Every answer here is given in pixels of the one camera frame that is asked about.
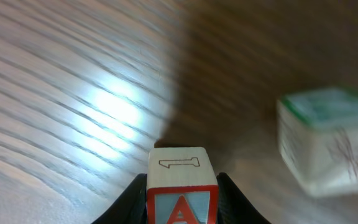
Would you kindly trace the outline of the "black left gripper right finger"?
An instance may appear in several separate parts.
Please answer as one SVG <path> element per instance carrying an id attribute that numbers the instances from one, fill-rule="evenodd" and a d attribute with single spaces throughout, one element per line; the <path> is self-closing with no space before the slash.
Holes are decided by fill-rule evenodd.
<path id="1" fill-rule="evenodd" d="M 217 224 L 270 224 L 224 172 L 217 175 Z"/>

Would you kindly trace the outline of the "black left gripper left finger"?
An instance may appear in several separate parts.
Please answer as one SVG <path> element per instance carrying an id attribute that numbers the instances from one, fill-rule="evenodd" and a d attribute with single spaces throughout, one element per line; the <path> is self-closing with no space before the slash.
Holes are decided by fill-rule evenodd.
<path id="1" fill-rule="evenodd" d="M 147 224 L 147 174 L 138 174 L 92 224 Z"/>

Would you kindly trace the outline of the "red letter A block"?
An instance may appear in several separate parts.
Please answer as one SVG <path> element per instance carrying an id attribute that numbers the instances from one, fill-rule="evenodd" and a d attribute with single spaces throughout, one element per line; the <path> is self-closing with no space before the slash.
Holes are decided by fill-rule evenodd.
<path id="1" fill-rule="evenodd" d="M 161 147 L 149 153 L 147 222 L 217 223 L 218 182 L 203 147 Z"/>

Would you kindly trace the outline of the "wooden block with dragonfly drawing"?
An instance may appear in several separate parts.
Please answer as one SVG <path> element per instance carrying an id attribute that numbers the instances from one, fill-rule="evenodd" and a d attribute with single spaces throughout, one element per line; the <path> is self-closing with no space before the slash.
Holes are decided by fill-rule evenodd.
<path id="1" fill-rule="evenodd" d="M 278 146 L 312 197 L 358 194 L 358 93 L 331 87 L 277 102 Z"/>

